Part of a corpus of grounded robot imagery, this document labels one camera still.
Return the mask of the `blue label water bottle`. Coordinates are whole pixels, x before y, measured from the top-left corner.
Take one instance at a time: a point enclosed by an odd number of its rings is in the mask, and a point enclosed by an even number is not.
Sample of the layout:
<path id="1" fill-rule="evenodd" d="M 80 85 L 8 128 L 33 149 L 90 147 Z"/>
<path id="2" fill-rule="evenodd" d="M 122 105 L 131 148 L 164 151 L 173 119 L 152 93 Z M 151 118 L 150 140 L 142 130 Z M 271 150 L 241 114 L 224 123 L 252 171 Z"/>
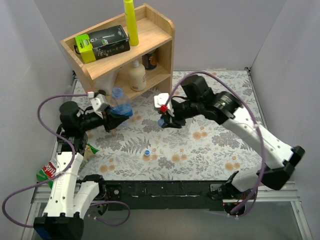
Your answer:
<path id="1" fill-rule="evenodd" d="M 132 105 L 128 97 L 120 87 L 114 87 L 109 102 L 111 112 L 115 115 L 131 117 L 133 115 Z"/>

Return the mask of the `small blue bottle cap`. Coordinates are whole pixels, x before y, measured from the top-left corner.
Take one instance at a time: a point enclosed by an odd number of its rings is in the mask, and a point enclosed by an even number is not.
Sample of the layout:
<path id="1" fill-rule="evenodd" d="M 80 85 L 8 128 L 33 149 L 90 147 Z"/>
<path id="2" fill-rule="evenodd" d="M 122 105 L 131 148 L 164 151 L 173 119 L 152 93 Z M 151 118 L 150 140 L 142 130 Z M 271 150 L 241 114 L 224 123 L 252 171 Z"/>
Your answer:
<path id="1" fill-rule="evenodd" d="M 164 120 L 163 119 L 159 119 L 158 120 L 158 125 L 161 127 L 164 124 Z"/>

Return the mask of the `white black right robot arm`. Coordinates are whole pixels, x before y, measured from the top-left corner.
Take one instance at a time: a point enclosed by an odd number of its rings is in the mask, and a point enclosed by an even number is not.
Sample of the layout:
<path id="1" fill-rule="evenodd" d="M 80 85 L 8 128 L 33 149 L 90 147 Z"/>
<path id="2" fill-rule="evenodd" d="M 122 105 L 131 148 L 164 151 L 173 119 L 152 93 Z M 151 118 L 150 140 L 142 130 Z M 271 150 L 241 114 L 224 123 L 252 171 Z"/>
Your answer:
<path id="1" fill-rule="evenodd" d="M 295 171 L 305 150 L 290 146 L 257 122 L 245 105 L 232 93 L 214 93 L 205 78 L 193 74 L 180 84 L 185 97 L 182 102 L 174 100 L 169 93 L 155 96 L 154 107 L 161 114 L 158 125 L 180 129 L 186 120 L 202 115 L 207 120 L 233 132 L 258 153 L 263 163 L 247 170 L 235 171 L 228 180 L 208 194 L 214 200 L 237 199 L 255 185 L 264 185 L 272 190 L 281 190 Z"/>

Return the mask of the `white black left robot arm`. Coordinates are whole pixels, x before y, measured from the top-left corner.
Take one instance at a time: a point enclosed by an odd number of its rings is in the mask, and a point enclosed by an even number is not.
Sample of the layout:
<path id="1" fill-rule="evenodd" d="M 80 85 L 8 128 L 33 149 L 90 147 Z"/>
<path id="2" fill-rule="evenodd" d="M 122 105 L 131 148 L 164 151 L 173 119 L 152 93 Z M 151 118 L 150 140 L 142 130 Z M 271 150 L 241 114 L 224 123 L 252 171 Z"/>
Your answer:
<path id="1" fill-rule="evenodd" d="M 80 240 L 84 232 L 84 216 L 93 201 L 107 200 L 107 189 L 99 174 L 78 179 L 87 146 L 87 131 L 103 126 L 107 132 L 128 119 L 115 114 L 108 103 L 94 101 L 82 110 L 74 101 L 60 108 L 57 166 L 51 193 L 42 216 L 33 228 L 43 240 Z"/>

